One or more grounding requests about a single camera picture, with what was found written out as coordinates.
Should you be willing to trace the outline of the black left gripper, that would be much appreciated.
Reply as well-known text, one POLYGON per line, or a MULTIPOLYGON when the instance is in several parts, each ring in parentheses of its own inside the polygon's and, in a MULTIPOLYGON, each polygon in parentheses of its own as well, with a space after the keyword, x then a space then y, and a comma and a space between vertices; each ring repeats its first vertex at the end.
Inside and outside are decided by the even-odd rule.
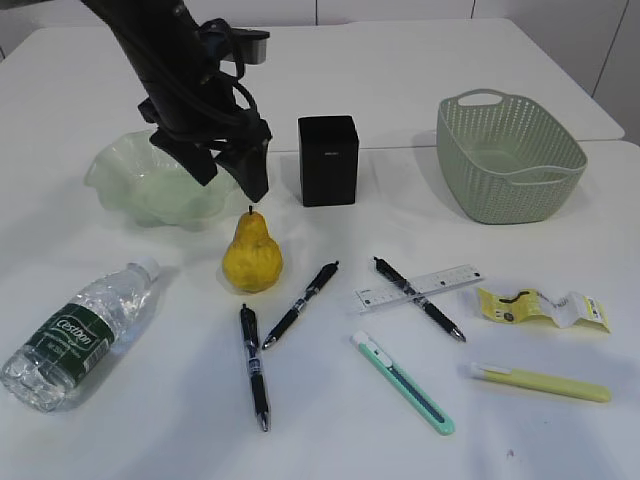
POLYGON ((217 175, 216 162, 252 202, 266 195, 272 133, 241 76, 203 74, 183 83, 144 75, 140 81, 147 97, 138 109, 155 126, 149 136, 155 147, 202 186, 217 175), (214 159, 211 150, 217 152, 214 159))

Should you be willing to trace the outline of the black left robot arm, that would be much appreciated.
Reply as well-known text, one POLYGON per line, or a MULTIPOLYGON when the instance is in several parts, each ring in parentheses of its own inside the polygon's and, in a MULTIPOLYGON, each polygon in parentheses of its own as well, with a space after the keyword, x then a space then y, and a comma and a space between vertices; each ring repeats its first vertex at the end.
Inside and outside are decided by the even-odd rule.
POLYGON ((89 1, 112 31, 147 97, 150 142, 206 186, 224 168, 253 202, 269 190, 272 133, 241 80, 266 59, 269 32, 202 24, 182 1, 89 1))

